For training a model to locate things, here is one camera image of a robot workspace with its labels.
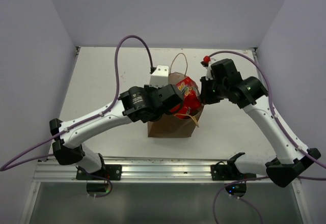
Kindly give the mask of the red fruit candy bag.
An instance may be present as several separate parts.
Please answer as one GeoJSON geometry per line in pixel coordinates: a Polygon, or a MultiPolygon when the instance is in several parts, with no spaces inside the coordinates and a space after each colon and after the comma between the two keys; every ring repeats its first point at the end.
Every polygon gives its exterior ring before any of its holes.
{"type": "Polygon", "coordinates": [[[183,105],[174,107],[171,112],[179,119],[188,119],[195,116],[202,108],[200,92],[197,84],[188,76],[176,83],[176,87],[183,94],[183,105]]]}

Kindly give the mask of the brown paper bag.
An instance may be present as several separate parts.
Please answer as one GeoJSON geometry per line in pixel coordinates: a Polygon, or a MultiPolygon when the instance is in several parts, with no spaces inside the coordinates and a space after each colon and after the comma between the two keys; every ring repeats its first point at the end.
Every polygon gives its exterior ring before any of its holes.
{"type": "MultiPolygon", "coordinates": [[[[185,59],[185,71],[172,72],[170,65],[169,72],[169,83],[176,85],[177,82],[181,81],[187,75],[188,70],[188,61],[186,55],[183,53],[178,53],[175,58],[172,60],[172,63],[175,62],[176,58],[183,56],[185,59]]],[[[190,116],[188,119],[179,119],[174,115],[163,115],[161,119],[156,122],[149,122],[148,127],[148,137],[151,138],[189,138],[192,136],[192,133],[196,127],[199,127],[199,119],[202,114],[204,105],[202,103],[202,108],[199,112],[193,117],[190,116]]]]}

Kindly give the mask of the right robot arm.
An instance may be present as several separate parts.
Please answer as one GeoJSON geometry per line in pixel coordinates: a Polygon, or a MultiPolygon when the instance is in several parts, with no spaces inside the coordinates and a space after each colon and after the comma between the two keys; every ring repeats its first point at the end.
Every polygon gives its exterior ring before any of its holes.
{"type": "Polygon", "coordinates": [[[207,70],[200,79],[202,102],[215,104],[227,99],[236,104],[256,123],[276,154],[268,158],[240,152],[226,164],[217,163],[213,171],[235,180],[245,174],[267,176],[277,186],[286,187],[321,157],[317,148],[309,148],[288,127],[258,78],[242,79],[232,59],[205,57],[201,65],[207,70]]]}

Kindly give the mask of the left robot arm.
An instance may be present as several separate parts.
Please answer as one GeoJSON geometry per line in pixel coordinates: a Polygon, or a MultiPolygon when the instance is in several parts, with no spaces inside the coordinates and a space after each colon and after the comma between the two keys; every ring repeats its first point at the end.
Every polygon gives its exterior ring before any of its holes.
{"type": "Polygon", "coordinates": [[[101,179],[106,173],[103,157],[85,146],[85,141],[118,126],[157,121],[182,105],[183,94],[175,85],[131,87],[111,103],[85,116],[71,121],[51,120],[54,157],[60,165],[75,164],[92,178],[101,179]]]}

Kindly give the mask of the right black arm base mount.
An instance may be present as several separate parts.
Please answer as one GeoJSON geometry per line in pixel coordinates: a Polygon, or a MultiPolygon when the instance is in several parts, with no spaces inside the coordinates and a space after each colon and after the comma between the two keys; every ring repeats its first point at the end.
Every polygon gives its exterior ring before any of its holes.
{"type": "Polygon", "coordinates": [[[239,171],[234,164],[219,161],[210,166],[212,181],[238,180],[239,171]]]}

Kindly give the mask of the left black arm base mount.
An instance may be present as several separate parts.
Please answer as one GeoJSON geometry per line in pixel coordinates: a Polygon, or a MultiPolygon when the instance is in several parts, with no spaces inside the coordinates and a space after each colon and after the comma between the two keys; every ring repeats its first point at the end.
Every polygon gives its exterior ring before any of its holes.
{"type": "Polygon", "coordinates": [[[122,165],[120,164],[105,164],[102,169],[94,172],[87,173],[81,167],[77,168],[76,180],[110,180],[120,181],[122,175],[122,165]]]}

